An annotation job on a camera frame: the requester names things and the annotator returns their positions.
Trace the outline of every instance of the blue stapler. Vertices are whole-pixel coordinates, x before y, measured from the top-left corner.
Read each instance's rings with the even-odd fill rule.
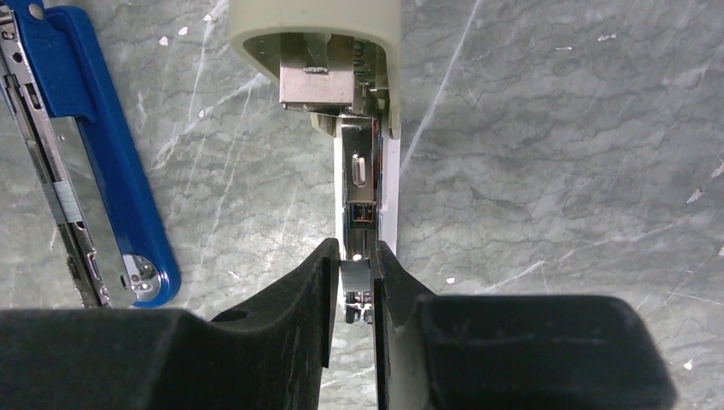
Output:
[[[0,0],[0,89],[83,306],[170,301],[178,267],[88,15]]]

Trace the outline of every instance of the white speck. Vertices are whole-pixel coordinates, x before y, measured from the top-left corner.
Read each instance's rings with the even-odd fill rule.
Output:
[[[714,170],[714,172],[711,173],[711,178],[716,178],[719,175],[722,175],[724,173],[724,160],[719,158],[719,162],[721,163],[717,169]]]
[[[598,41],[612,40],[612,39],[615,39],[615,38],[616,38],[616,34],[615,34],[615,33],[613,33],[613,34],[604,34],[604,35],[598,36]]]
[[[701,198],[701,195],[704,194],[704,190],[701,188],[697,188],[697,190],[694,191],[694,193],[689,196],[689,199],[686,200],[686,203],[692,203],[696,201],[697,199]]]

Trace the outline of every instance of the open stapler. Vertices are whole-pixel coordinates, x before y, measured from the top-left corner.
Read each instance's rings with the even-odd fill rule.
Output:
[[[178,268],[85,12],[0,1],[0,84],[83,306],[171,300]]]
[[[245,0],[231,47],[334,138],[336,238],[345,321],[372,321],[370,255],[397,243],[401,2]]]

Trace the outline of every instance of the screw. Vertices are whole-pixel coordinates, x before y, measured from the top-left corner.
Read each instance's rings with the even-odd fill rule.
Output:
[[[27,6],[27,11],[30,13],[32,17],[35,18],[35,20],[42,20],[43,19],[43,9],[38,6],[36,3],[31,3],[29,6]]]

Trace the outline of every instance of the marble countertop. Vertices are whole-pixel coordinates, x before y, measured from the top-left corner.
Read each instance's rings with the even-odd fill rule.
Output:
[[[213,317],[334,235],[332,141],[229,50],[228,0],[64,3],[98,31],[184,275],[173,306]],[[722,21],[716,0],[405,0],[403,266],[439,293],[619,296],[677,408],[722,408]],[[1,109],[0,141],[0,307],[71,306]],[[375,408],[371,329],[338,322],[332,354],[320,408]]]

